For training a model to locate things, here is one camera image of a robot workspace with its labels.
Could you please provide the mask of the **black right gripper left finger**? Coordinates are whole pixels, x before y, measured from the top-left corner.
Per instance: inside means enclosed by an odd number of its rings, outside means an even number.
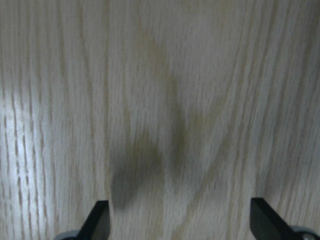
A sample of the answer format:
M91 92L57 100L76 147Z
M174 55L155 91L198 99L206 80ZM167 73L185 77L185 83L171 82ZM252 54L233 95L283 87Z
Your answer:
M95 203L76 240L107 240L111 233L110 208L108 200Z

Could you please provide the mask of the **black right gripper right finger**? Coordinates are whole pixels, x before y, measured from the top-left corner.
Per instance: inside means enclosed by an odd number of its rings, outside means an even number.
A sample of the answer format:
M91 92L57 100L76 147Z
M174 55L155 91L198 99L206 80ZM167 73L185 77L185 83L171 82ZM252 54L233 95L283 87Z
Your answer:
M256 240L318 240L313 230L288 225L264 198L250 200L250 231Z

